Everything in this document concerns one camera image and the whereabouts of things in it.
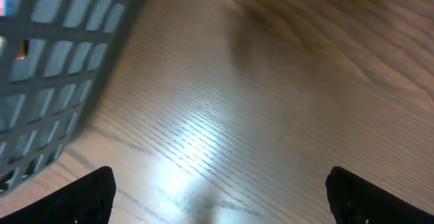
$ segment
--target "floor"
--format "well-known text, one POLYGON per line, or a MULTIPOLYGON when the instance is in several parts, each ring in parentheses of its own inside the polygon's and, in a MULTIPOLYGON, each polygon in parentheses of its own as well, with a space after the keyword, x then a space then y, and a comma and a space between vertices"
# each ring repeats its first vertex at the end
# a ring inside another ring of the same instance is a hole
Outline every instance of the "floor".
POLYGON ((148 0, 83 136, 0 200, 113 168, 111 223, 333 223, 342 166, 434 207, 434 0, 148 0))

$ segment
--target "wood grain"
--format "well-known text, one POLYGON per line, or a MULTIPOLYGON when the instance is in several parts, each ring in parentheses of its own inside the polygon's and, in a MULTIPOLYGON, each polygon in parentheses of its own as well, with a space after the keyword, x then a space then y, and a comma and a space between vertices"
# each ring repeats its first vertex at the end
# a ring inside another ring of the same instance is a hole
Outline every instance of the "wood grain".
POLYGON ((111 223, 333 223, 343 166, 434 203, 434 0, 148 0, 87 131, 0 200, 97 167, 111 223))

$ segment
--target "basket hole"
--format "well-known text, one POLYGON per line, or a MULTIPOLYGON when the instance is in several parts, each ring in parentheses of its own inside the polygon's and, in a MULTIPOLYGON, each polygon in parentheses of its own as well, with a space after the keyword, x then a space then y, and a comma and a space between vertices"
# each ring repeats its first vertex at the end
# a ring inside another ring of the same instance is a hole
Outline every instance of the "basket hole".
POLYGON ((43 155, 40 155, 37 159, 34 159, 30 162, 27 167, 26 172, 22 175, 22 179, 26 179, 29 176, 33 175, 33 173, 37 172, 43 160, 43 155))
POLYGON ((3 150, 5 150, 6 142, 0 142, 0 158, 3 155, 3 150))
POLYGON ((49 143, 53 140, 53 137, 56 133, 57 127, 59 126, 59 121, 56 121, 52 126, 45 127, 45 129, 40 130, 38 137, 38 150, 44 148, 49 145, 49 143))
POLYGON ((71 65, 68 68, 68 74, 78 73, 83 69, 83 63, 89 52, 92 43, 80 43, 74 53, 71 65))
POLYGON ((112 33, 116 29, 116 26, 122 17, 124 9, 125 6, 120 3, 116 3, 115 6, 112 7, 110 14, 108 15, 106 24, 104 25, 105 33, 112 33))
POLYGON ((100 64, 102 57, 104 56, 104 53, 106 51, 107 44, 105 43, 99 43, 92 52, 89 60, 89 64, 87 65, 88 71, 93 71, 94 69, 97 69, 100 64))
POLYGON ((88 31, 95 31, 96 29, 100 28, 102 19, 109 9, 110 4, 111 0, 97 0, 95 7, 92 10, 89 22, 86 26, 88 31))
POLYGON ((86 99, 87 94, 91 88, 92 80, 87 80, 79 86, 77 92, 75 93, 73 107, 79 106, 86 99))
POLYGON ((23 40, 20 42, 20 47, 15 55, 16 60, 23 60, 27 57, 29 45, 29 40, 23 40))
POLYGON ((59 158, 60 152, 62 151, 62 147, 63 147, 63 145, 59 145, 59 147, 56 150, 54 150, 50 153, 50 156, 48 157, 47 163, 45 164, 46 166, 53 163, 54 160, 59 158))
POLYGON ((83 21, 86 9, 91 0, 72 0, 66 18, 63 22, 65 27, 77 27, 83 21))
POLYGON ((9 160, 10 164, 21 160, 29 152, 36 133, 37 131, 33 130, 32 132, 27 132, 18 137, 9 160))
POLYGON ((15 126, 25 98, 24 94, 0 97, 0 132, 15 126))
POLYGON ((11 170, 6 175, 0 176, 0 193, 7 191, 12 183, 14 182, 15 171, 18 171, 19 168, 15 170, 11 170))
POLYGON ((62 0, 37 0, 31 20, 41 23, 51 22, 58 12, 60 3, 62 0))
POLYGON ((69 84, 61 89, 56 104, 54 105, 54 113, 59 113, 68 107, 69 101, 74 94, 75 86, 75 84, 69 84))
POLYGON ((35 103, 33 104, 33 108, 28 116, 28 122, 34 122, 38 119, 41 119, 45 113, 47 112, 48 105, 52 99, 54 93, 54 89, 44 89, 38 92, 36 95, 35 103))
POLYGON ((23 81, 33 76, 44 45, 44 39, 29 39, 26 57, 12 64, 10 81, 23 81))
POLYGON ((55 44, 45 68, 44 77, 52 77, 60 74, 72 45, 73 43, 70 41, 58 41, 55 44))
POLYGON ((67 117, 67 119, 64 122, 64 130, 62 131, 62 134, 60 135, 59 139, 64 138, 67 134, 69 134, 72 129, 74 128, 74 123, 77 118, 77 113, 74 113, 73 115, 67 117))

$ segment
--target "black object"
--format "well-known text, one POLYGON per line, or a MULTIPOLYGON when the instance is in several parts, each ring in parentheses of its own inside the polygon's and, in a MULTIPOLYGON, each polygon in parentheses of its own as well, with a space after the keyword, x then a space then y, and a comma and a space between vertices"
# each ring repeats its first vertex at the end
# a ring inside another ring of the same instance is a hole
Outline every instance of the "black object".
POLYGON ((116 184, 110 167, 101 167, 15 213, 0 224, 107 224, 116 184))
POLYGON ((17 0, 0 16, 0 197, 81 134, 143 3, 17 0))
POLYGON ((337 224, 434 223, 434 216, 341 167, 325 182, 337 224))

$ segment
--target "gray plastic basket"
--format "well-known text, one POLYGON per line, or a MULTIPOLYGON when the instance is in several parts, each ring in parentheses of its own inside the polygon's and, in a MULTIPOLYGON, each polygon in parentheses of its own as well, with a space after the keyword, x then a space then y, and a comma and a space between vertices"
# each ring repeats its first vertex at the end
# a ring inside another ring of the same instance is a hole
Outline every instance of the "gray plastic basket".
POLYGON ((0 17, 0 196, 81 133, 142 2, 16 0, 0 17))

